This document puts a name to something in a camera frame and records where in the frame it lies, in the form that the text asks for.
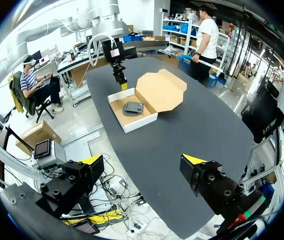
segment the man sitting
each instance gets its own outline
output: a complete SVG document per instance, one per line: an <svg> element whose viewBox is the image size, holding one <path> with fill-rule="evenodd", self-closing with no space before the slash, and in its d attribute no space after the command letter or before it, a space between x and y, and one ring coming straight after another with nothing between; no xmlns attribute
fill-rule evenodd
<svg viewBox="0 0 284 240"><path fill-rule="evenodd" d="M60 81L57 76L52 76L49 72L44 76L37 77L31 70L36 61L31 55L23 62L23 72L20 78L21 91L27 99L29 96L34 95L39 102L44 102L49 96L51 97L51 109L53 114L60 114L63 112L62 98L59 97ZM41 87L43 81L47 78L50 79L50 84Z"/></svg>

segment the gray object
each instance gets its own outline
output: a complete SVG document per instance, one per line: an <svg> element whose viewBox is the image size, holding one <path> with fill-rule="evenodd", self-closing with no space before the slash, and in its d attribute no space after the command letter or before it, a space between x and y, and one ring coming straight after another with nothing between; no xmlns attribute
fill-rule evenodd
<svg viewBox="0 0 284 240"><path fill-rule="evenodd" d="M64 164L66 161L66 153L64 148L56 141L51 141L50 155L38 159L32 159L31 163L33 169L38 169L39 167L41 169L45 169L49 166L53 166L54 164Z"/></svg>
<svg viewBox="0 0 284 240"><path fill-rule="evenodd" d="M253 135L240 118L217 96L184 72L153 57L123 62L128 88L146 72L167 69L187 83L183 102L160 112L157 120L124 133L107 101L121 90L112 68L86 73L86 81L108 139L126 172L145 200L167 226L186 239L213 216L206 201L196 197L180 172L181 154L215 160L235 181L248 162Z"/></svg>
<svg viewBox="0 0 284 240"><path fill-rule="evenodd" d="M135 117L143 113L144 104L141 102L128 101L122 108L124 116Z"/></svg>

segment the workbench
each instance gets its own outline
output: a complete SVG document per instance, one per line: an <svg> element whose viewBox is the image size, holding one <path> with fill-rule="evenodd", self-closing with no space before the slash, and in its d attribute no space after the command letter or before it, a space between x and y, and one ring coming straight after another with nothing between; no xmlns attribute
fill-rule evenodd
<svg viewBox="0 0 284 240"><path fill-rule="evenodd" d="M167 69L187 83L183 102L160 112L157 120L124 133L107 96L121 90L110 66L86 73L86 83L109 141L126 172L148 204L167 226L185 239L197 232L214 212L192 192L180 173L181 154L215 160L234 181L248 162L253 135L217 96L184 72L153 57L123 62L128 87L147 72Z"/></svg>
<svg viewBox="0 0 284 240"><path fill-rule="evenodd" d="M93 61L95 62L97 59L97 55L93 55L92 58L93 58ZM100 52L99 60L102 58L104 58L104 54ZM68 57L67 57L63 61L61 61L61 63L58 65L57 74L59 75L60 81L62 82L62 85L64 89L66 90L66 94L69 97L73 107L76 107L78 105L78 102L80 102L81 100L90 97L91 93L89 89L85 89L83 94L81 94L78 97L74 97L72 95L70 87L67 86L65 79L67 79L68 82L71 82L71 78L68 72L78 67L81 67L83 65L86 65L89 62L90 62L89 57L87 56L87 54L84 54L84 55L78 55L73 61L68 61Z"/></svg>

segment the laptop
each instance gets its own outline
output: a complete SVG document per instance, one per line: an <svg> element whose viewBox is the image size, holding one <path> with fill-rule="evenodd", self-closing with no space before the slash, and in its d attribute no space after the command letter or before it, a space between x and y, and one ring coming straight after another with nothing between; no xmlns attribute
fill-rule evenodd
<svg viewBox="0 0 284 240"><path fill-rule="evenodd" d="M40 64L40 67L43 67L43 66L46 65L49 61L50 61L50 58L49 58L49 54L48 54L48 55L45 55L44 57L40 58L40 59L38 60L38 63Z"/></svg>
<svg viewBox="0 0 284 240"><path fill-rule="evenodd" d="M51 77L47 78L47 79L44 79L43 80L43 85L41 86L41 88L45 87L46 85L49 85L51 82Z"/></svg>

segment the sneakers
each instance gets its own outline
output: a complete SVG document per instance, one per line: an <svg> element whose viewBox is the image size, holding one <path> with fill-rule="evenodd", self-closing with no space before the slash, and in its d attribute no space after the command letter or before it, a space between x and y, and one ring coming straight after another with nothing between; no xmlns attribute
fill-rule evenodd
<svg viewBox="0 0 284 240"><path fill-rule="evenodd" d="M63 107L58 106L58 104L53 104L52 105L52 113L53 114L60 114L63 112Z"/></svg>
<svg viewBox="0 0 284 240"><path fill-rule="evenodd" d="M60 103L56 104L59 108L61 108L63 106L63 97L64 96L60 96Z"/></svg>

